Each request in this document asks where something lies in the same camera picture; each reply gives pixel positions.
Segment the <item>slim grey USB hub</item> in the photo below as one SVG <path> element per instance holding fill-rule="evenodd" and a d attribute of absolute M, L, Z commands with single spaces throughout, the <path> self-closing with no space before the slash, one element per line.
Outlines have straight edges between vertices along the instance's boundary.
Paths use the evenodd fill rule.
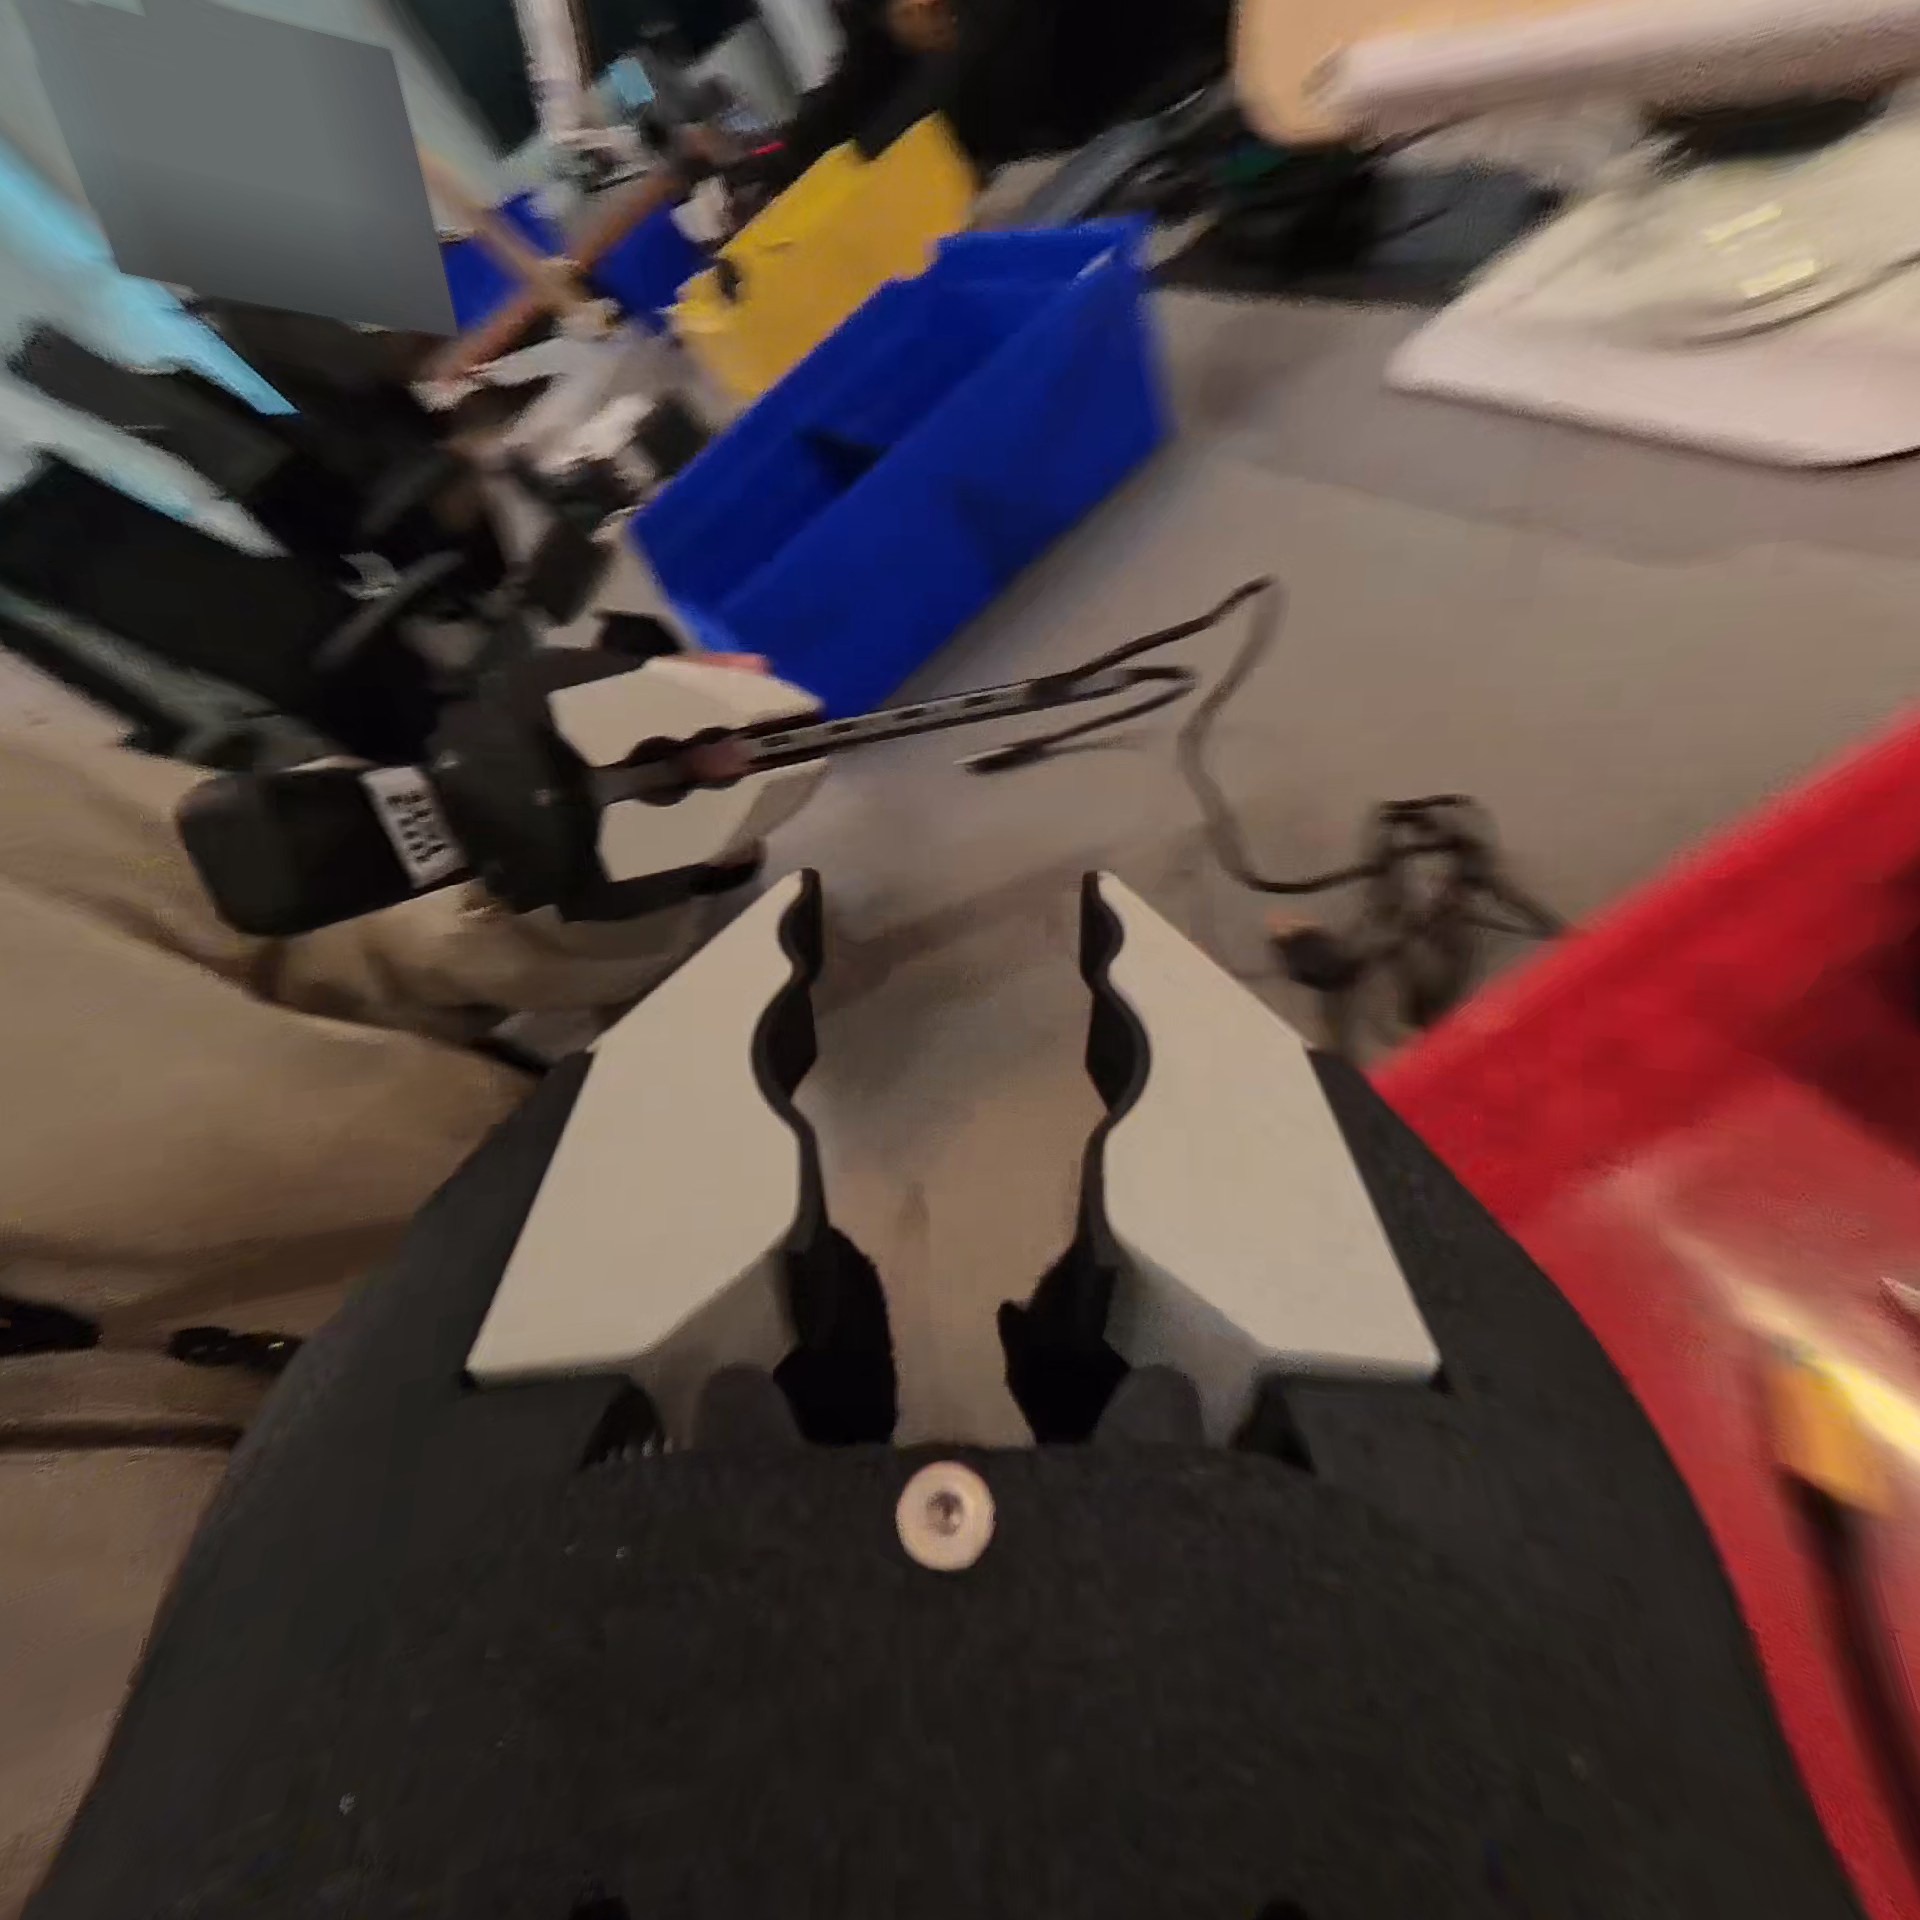
<path fill-rule="evenodd" d="M 929 701 L 871 709 L 846 719 L 782 719 L 753 726 L 709 726 L 687 740 L 647 739 L 622 762 L 591 770 L 596 805 L 678 805 L 693 792 L 724 788 L 748 774 L 789 770 L 863 747 L 893 745 L 928 731 L 953 731 L 1072 701 L 1063 677 L 1023 678 Z"/>

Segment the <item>yellow plastic bin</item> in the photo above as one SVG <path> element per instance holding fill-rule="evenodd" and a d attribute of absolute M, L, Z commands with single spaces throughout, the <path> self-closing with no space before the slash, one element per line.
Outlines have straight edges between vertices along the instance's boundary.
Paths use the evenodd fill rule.
<path fill-rule="evenodd" d="M 972 204 L 972 163 L 941 113 L 871 160 L 834 147 L 681 285 L 674 337 L 727 402 L 752 404 L 884 281 L 924 275 Z"/>

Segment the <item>red plastic bin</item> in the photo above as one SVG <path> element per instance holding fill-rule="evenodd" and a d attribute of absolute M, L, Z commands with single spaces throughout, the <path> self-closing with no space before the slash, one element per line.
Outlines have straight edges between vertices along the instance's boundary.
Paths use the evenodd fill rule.
<path fill-rule="evenodd" d="M 1727 1274 L 1915 1336 L 1915 715 L 1378 1070 L 1652 1422 L 1867 1918 L 1915 1918 L 1915 1519 L 1781 1469 Z"/>

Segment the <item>person's left forearm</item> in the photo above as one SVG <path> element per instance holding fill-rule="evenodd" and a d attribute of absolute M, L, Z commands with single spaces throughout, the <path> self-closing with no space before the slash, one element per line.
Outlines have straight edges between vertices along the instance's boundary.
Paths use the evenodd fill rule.
<path fill-rule="evenodd" d="M 238 933 L 179 842 L 177 807 L 198 783 L 207 774 L 179 762 L 3 731 L 3 884 L 117 955 L 188 963 L 308 1017 L 447 1043 L 512 1020 L 605 1017 L 715 932 L 717 910 L 700 901 L 567 924 L 459 881 L 314 933 Z"/>

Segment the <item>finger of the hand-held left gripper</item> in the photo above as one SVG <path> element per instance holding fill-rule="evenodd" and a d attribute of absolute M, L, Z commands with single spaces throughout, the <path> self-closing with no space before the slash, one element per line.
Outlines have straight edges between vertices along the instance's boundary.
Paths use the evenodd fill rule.
<path fill-rule="evenodd" d="M 647 661 L 546 696 L 547 721 L 587 769 L 668 756 L 715 731 L 819 719 L 819 701 L 768 673 L 711 661 Z"/>
<path fill-rule="evenodd" d="M 765 769 L 748 750 L 659 750 L 591 774 L 595 854 L 610 881 L 735 867 L 813 801 L 827 758 Z"/>

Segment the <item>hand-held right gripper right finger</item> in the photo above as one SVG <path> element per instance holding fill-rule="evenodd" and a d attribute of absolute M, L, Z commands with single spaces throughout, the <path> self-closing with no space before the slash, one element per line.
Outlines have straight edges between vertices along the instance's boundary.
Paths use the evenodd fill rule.
<path fill-rule="evenodd" d="M 1080 880 L 1076 973 L 1097 1120 L 1074 1230 L 999 1309 L 1032 1439 L 1088 1445 L 1142 1367 L 1189 1381 L 1218 1447 L 1278 1381 L 1440 1384 L 1322 1056 L 1118 874 Z"/>

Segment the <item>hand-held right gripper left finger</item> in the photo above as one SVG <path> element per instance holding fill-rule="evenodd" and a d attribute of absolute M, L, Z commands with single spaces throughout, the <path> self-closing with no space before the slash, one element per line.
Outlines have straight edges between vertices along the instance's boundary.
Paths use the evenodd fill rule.
<path fill-rule="evenodd" d="M 797 1105 L 819 970 L 822 881 L 799 870 L 591 1045 L 467 1349 L 473 1389 L 613 1381 L 659 1447 L 693 1447 L 709 1384 L 753 1367 L 813 1445 L 898 1437 L 887 1300 Z"/>

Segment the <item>black cable orange plugs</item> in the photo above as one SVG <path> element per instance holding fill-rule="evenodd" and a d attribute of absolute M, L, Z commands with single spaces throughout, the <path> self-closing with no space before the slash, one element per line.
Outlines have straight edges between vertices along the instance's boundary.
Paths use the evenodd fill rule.
<path fill-rule="evenodd" d="M 1774 1461 L 1808 1492 L 1863 1516 L 1915 1519 L 1915 1338 L 1889 1309 L 1717 1279 L 1759 1376 Z"/>

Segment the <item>blue storage bin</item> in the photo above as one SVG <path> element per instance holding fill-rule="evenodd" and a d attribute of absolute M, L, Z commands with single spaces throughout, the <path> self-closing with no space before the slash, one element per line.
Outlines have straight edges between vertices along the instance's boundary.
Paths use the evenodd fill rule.
<path fill-rule="evenodd" d="M 510 197 L 495 215 L 531 253 L 557 253 L 560 228 L 547 219 L 540 194 Z M 674 209 L 659 205 L 587 267 L 587 285 L 626 319 L 665 333 L 681 285 L 704 265 L 709 254 L 681 231 Z M 517 275 L 473 231 L 442 239 L 442 267 L 459 330 L 490 325 L 518 291 Z"/>

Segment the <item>grey desk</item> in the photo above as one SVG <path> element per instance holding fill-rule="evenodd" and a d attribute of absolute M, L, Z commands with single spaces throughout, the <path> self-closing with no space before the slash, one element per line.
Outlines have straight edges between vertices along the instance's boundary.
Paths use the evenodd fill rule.
<path fill-rule="evenodd" d="M 1915 699 L 1915 467 L 1774 475 L 1394 396 L 1392 307 L 1156 295 L 1176 436 L 905 699 L 1027 678 L 1278 578 L 1287 625 L 1211 740 L 1256 862 L 1341 867 L 1382 801 L 1467 795 L 1563 921 Z M 815 870 L 813 1123 L 877 1268 L 898 1437 L 1027 1445 L 997 1305 L 1072 1227 L 1097 1116 L 1076 884 L 1119 874 L 1220 968 L 1256 899 L 1200 850 L 1164 709 L 1035 769 L 990 727 L 828 762 L 715 932 Z M 327 1073 L 357 1039 L 3 884 L 3 1123 L 134 1077 Z"/>

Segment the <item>blue plastic bin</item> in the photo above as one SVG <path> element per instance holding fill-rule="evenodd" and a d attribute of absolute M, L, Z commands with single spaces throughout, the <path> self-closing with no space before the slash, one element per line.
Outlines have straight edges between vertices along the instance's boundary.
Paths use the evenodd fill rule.
<path fill-rule="evenodd" d="M 631 519 L 668 611 L 874 709 L 1170 436 L 1145 219 L 953 234 Z"/>

